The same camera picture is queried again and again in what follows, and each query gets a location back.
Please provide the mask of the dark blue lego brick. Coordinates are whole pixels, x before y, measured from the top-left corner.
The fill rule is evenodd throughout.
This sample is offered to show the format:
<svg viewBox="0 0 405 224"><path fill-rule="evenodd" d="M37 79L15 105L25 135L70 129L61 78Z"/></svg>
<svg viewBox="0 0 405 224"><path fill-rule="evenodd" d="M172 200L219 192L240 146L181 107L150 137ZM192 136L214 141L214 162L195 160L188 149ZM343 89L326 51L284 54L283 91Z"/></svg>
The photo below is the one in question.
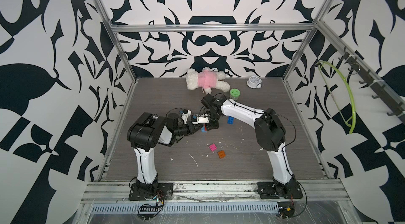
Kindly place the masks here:
<svg viewBox="0 0 405 224"><path fill-rule="evenodd" d="M231 117L231 116L229 116L229 117L228 117L228 120L227 120L227 123L228 123L228 124L233 124L233 123L234 123L234 118Z"/></svg>

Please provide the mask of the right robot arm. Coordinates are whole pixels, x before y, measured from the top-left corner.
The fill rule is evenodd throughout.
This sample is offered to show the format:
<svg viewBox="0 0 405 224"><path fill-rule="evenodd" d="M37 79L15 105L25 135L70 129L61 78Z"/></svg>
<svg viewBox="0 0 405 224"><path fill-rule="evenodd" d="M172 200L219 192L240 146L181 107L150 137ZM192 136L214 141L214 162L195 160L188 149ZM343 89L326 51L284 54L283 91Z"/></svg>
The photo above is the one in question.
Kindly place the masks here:
<svg viewBox="0 0 405 224"><path fill-rule="evenodd" d="M207 94L201 103L208 110L207 130L218 129L219 119L223 116L230 116L246 123L254 128L259 146L269 156L273 180L286 185L293 179L285 151L286 130L274 110L255 109L228 99L224 95L214 97Z"/></svg>

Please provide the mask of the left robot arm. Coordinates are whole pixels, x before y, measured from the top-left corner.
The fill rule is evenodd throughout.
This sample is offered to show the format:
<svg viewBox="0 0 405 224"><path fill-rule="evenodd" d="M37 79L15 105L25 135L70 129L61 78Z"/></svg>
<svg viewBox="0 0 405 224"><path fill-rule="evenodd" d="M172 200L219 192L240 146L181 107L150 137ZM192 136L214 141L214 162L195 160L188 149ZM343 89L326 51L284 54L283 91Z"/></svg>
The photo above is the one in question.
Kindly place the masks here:
<svg viewBox="0 0 405 224"><path fill-rule="evenodd" d="M180 114L158 116L144 112L130 127L127 140L133 148L138 165L137 186L154 187L158 173L155 168L155 147L171 147L186 136L193 135L204 123L183 119Z"/></svg>

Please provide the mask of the pink lego brick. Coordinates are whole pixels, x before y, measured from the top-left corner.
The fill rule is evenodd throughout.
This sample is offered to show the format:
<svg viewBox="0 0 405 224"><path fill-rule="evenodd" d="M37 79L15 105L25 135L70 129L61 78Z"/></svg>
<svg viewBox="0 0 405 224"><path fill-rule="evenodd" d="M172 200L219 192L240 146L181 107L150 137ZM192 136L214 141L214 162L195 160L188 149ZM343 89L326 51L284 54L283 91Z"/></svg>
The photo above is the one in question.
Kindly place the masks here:
<svg viewBox="0 0 405 224"><path fill-rule="evenodd" d="M211 145L209 145L209 148L210 148L210 150L211 150L212 152L214 152L215 150L217 150L216 144L211 144Z"/></svg>

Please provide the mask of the orange lego brick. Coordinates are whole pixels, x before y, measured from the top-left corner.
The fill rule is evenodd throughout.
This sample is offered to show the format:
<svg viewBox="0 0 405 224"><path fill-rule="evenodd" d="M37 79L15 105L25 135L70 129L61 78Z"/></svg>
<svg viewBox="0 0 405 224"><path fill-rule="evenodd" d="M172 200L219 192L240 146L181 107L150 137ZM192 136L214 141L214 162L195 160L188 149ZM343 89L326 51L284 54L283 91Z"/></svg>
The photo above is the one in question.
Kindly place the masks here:
<svg viewBox="0 0 405 224"><path fill-rule="evenodd" d="M225 154L224 151L218 151L217 154L218 154L218 157L219 157L220 159L223 159L223 158L226 157L226 154Z"/></svg>

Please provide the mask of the white plush toy pink shirt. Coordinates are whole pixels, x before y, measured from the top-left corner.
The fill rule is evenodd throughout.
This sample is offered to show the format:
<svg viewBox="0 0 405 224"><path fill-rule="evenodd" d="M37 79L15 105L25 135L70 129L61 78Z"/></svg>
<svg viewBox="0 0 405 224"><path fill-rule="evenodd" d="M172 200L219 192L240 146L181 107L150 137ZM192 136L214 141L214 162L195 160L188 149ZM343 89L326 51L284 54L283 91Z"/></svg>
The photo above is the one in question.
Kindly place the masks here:
<svg viewBox="0 0 405 224"><path fill-rule="evenodd" d="M201 72L197 72L190 68L186 74L187 89L193 91L201 88L205 94L211 94L212 88L229 92L231 87L225 78L226 74L223 71L211 71L209 67L205 67Z"/></svg>

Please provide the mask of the white small alarm clock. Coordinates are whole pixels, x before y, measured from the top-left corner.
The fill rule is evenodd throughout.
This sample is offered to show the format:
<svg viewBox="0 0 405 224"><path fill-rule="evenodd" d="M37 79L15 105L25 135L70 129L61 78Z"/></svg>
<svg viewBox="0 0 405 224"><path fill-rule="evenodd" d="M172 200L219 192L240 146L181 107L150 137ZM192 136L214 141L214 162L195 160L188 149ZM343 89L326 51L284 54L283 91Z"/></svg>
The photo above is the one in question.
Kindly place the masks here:
<svg viewBox="0 0 405 224"><path fill-rule="evenodd" d="M251 76L247 80L247 86L252 89L260 89L262 86L262 80L257 76Z"/></svg>

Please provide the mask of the black hook rack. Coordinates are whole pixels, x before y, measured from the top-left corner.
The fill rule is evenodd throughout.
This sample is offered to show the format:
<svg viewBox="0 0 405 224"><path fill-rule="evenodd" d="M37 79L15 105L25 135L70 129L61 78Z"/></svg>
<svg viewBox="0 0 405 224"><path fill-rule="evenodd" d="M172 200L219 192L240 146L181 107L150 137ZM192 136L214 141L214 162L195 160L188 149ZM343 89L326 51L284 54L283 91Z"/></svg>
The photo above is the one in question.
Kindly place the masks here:
<svg viewBox="0 0 405 224"><path fill-rule="evenodd" d="M351 69L349 75L359 75L362 79L361 85L366 85L374 91L373 99L381 99L391 110L388 116L396 116L402 123L405 123L405 101L384 81L378 74L372 70L363 59L357 54L350 54L347 48L344 48L344 55L340 58L347 62Z"/></svg>

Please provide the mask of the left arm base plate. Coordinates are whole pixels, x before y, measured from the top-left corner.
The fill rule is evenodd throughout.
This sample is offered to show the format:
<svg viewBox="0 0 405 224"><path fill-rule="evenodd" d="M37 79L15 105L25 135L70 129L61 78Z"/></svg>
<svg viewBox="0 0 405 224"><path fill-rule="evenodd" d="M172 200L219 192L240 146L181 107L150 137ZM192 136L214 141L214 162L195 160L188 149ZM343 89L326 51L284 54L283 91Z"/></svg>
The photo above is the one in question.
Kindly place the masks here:
<svg viewBox="0 0 405 224"><path fill-rule="evenodd" d="M131 185L129 201L166 199L171 197L174 191L173 183L154 182L150 185L139 182L138 180Z"/></svg>

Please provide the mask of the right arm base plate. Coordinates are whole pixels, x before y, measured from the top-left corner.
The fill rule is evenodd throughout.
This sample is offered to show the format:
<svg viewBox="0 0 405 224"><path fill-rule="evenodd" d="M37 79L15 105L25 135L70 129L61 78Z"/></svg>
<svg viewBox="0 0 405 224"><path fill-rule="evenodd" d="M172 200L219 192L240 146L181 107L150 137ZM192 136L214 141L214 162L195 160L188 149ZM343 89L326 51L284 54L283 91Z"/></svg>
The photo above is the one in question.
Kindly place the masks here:
<svg viewBox="0 0 405 224"><path fill-rule="evenodd" d="M257 193L262 199L302 199L304 197L300 184L294 178L285 185L278 181L258 182Z"/></svg>

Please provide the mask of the aluminium cage frame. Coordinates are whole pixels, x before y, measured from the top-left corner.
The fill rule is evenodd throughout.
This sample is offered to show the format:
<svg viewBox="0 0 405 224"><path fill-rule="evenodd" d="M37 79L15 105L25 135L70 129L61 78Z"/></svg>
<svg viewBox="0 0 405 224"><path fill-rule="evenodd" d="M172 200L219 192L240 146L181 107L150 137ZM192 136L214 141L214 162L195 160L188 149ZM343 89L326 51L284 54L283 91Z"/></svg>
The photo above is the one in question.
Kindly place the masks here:
<svg viewBox="0 0 405 224"><path fill-rule="evenodd" d="M96 0L136 77L209 66L231 77L282 77L327 176L365 222L405 219L405 124L349 76L357 123L338 114L316 63L344 75L344 48L405 101L405 0Z"/></svg>

